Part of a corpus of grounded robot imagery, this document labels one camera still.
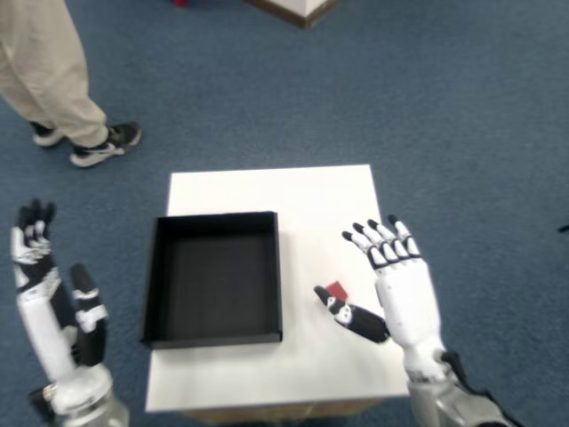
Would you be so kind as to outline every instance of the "black box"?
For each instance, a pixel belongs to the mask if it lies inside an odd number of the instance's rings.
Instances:
[[[276,213],[156,219],[142,342],[172,349],[282,339]]]

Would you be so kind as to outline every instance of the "shoe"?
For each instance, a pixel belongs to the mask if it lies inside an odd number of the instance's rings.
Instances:
[[[95,166],[109,157],[128,153],[140,142],[141,135],[142,130],[134,122],[112,126],[108,129],[106,141],[90,149],[76,145],[69,159],[78,167]]]
[[[39,123],[36,122],[29,122],[32,127],[34,128],[34,142],[39,145],[40,147],[44,147],[45,149],[48,147],[53,147],[63,138],[65,135],[60,132],[59,129],[49,129],[47,127],[41,126]]]

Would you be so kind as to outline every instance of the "red object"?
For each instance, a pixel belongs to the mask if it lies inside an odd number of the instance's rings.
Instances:
[[[346,301],[348,299],[348,293],[341,287],[340,282],[336,281],[331,285],[326,287],[326,291],[330,293],[331,296],[335,296],[336,298]]]

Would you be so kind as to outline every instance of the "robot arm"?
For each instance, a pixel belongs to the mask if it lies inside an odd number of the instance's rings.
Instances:
[[[101,407],[112,397],[112,378],[101,363],[108,314],[81,264],[71,269],[75,289],[74,299],[69,297],[52,258],[49,227],[54,215],[55,205],[42,208],[34,200],[20,209],[12,228],[18,309],[52,382],[30,393],[30,399],[48,423],[56,416],[92,414],[93,404]]]
[[[320,286],[315,288],[318,296],[342,326],[374,342],[390,335],[403,348],[413,412],[422,427],[520,426],[490,393],[469,386],[460,359],[445,349],[429,266],[406,226],[394,215],[389,221],[396,233],[373,220],[365,226],[354,223],[355,233],[342,233],[366,255],[377,275],[375,289],[385,322],[338,301]]]

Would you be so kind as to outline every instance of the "table top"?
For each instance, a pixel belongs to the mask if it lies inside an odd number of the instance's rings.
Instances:
[[[407,393],[403,352],[333,321],[313,291],[339,280],[349,301],[382,313],[365,257],[341,232],[379,219],[369,165],[173,173],[168,215],[278,213],[280,343],[153,350],[146,409],[191,411]]]

